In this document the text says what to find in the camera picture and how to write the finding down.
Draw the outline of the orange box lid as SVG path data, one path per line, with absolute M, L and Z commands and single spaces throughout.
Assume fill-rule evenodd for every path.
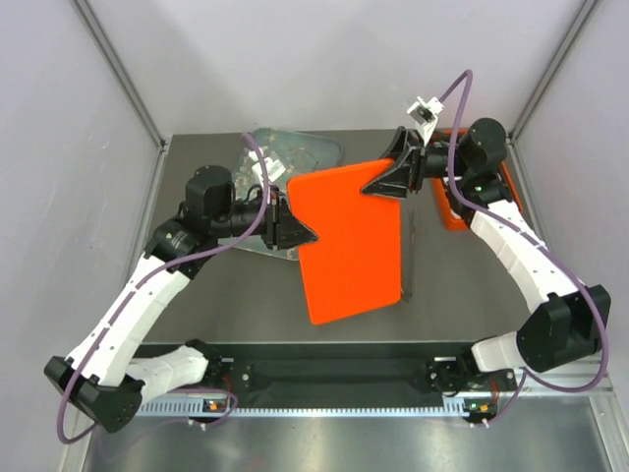
M 287 185 L 291 212 L 316 240 L 298 248 L 313 325 L 394 305 L 402 296 L 401 203 L 363 189 L 390 158 L 320 170 Z

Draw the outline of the orange chocolate box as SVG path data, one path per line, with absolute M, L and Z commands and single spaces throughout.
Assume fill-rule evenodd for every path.
M 504 163 L 507 157 L 506 134 L 501 130 L 492 135 L 497 136 L 498 144 L 485 150 L 477 143 L 474 132 L 464 129 L 458 133 L 457 147 L 463 144 L 463 149 L 455 151 L 455 180 L 459 182 L 463 179 L 465 183 L 457 187 L 466 200 L 478 206 L 488 207 L 491 203 L 505 200 L 514 202 L 522 212 L 522 203 Z M 450 194 L 446 180 L 447 176 L 432 179 L 436 204 L 445 228 L 462 231 L 467 227 L 471 210 Z

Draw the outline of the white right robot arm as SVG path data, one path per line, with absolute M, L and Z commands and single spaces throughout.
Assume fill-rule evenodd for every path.
M 503 162 L 507 136 L 481 118 L 458 137 L 427 139 L 400 126 L 383 153 L 392 164 L 362 190 L 403 199 L 436 180 L 454 212 L 491 249 L 522 293 L 530 315 L 516 331 L 480 340 L 457 358 L 461 382 L 472 389 L 496 371 L 522 369 L 532 378 L 603 351 L 610 295 L 568 275 L 523 219 Z

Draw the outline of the metal serving tongs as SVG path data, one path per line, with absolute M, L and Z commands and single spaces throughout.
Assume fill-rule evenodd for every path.
M 401 237 L 401 295 L 402 300 L 409 303 L 413 296 L 415 274 L 416 223 L 413 210 L 402 212 Z

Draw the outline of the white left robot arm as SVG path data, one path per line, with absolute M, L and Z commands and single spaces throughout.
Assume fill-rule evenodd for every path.
M 134 272 L 94 330 L 68 355 L 52 357 L 44 375 L 95 426 L 116 433 L 154 398 L 180 387 L 209 390 L 222 381 L 219 354 L 191 340 L 150 359 L 134 356 L 155 322 L 212 257 L 250 236 L 270 250 L 315 241 L 315 234 L 289 208 L 269 180 L 236 197 L 231 172 L 197 169 L 177 213 L 149 238 Z

